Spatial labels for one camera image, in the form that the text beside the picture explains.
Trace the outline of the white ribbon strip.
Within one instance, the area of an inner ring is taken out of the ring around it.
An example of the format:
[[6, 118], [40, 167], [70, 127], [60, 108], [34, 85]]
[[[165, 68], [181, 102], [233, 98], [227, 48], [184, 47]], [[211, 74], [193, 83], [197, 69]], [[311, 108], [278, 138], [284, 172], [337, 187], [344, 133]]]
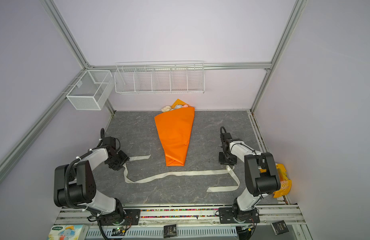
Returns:
[[232, 192], [236, 191], [241, 184], [238, 176], [234, 172], [234, 167], [226, 166], [225, 170], [207, 170], [207, 171], [180, 171], [180, 172], [167, 172], [158, 175], [154, 175], [152, 177], [148, 177], [138, 181], [132, 181], [128, 178], [128, 169], [127, 165], [123, 165], [124, 168], [124, 180], [128, 184], [145, 184], [152, 182], [154, 180], [159, 180], [166, 178], [168, 176], [175, 176], [175, 177], [194, 177], [194, 176], [216, 176], [216, 175], [225, 175], [229, 174], [231, 178], [236, 182], [236, 186], [225, 186], [225, 187], [209, 187], [207, 189], [208, 193], [221, 193], [221, 192]]

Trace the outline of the orange wrapping paper sheet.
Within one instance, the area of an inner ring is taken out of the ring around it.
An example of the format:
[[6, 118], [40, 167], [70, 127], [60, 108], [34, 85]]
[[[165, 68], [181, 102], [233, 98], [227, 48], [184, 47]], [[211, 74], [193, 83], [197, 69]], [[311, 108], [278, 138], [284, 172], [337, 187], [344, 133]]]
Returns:
[[168, 167], [183, 167], [189, 149], [195, 108], [181, 108], [175, 110], [176, 105], [185, 105], [186, 102], [178, 99], [172, 105], [172, 110], [154, 117], [157, 133], [164, 150], [165, 163]]

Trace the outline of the cream fake rose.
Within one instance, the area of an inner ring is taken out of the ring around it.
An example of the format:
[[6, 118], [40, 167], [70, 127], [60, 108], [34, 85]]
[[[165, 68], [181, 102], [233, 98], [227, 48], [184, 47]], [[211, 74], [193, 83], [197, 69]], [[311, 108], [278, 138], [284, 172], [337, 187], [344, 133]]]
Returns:
[[161, 108], [161, 111], [162, 111], [163, 113], [169, 112], [169, 111], [171, 111], [171, 110], [172, 110], [171, 106], [164, 106], [163, 108]]

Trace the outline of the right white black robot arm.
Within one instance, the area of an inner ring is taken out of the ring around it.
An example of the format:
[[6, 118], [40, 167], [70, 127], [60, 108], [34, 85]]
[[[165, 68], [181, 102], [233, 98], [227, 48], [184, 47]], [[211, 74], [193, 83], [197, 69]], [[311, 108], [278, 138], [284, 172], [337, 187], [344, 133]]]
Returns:
[[271, 153], [257, 152], [242, 140], [232, 138], [225, 127], [220, 129], [223, 151], [219, 153], [222, 165], [235, 165], [238, 160], [244, 163], [245, 184], [243, 193], [233, 203], [235, 218], [253, 213], [260, 200], [281, 189], [281, 180], [274, 156]]

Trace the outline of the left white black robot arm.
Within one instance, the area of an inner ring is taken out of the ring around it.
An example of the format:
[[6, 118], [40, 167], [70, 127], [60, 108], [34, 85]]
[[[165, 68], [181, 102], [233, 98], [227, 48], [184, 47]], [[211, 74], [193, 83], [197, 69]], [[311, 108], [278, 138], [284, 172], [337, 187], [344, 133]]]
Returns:
[[128, 161], [129, 157], [120, 149], [118, 138], [101, 137], [97, 147], [76, 157], [70, 164], [55, 169], [55, 205], [89, 211], [97, 217], [116, 218], [116, 222], [123, 221], [125, 211], [120, 200], [97, 190], [92, 171], [102, 163], [114, 171], [119, 171]]

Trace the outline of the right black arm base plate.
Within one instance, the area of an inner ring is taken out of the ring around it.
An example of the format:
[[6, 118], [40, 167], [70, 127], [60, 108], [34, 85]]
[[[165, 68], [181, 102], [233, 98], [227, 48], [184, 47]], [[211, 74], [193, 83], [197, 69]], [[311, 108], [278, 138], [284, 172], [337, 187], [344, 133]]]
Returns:
[[216, 213], [221, 224], [257, 224], [260, 222], [258, 209], [241, 211], [233, 207], [219, 208]]

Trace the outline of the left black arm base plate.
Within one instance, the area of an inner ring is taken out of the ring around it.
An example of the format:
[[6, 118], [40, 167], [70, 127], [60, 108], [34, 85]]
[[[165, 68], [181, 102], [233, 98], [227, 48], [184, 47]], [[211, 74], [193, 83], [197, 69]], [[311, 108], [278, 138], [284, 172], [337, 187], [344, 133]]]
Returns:
[[126, 209], [115, 211], [98, 217], [102, 226], [136, 226], [140, 219], [141, 209]]

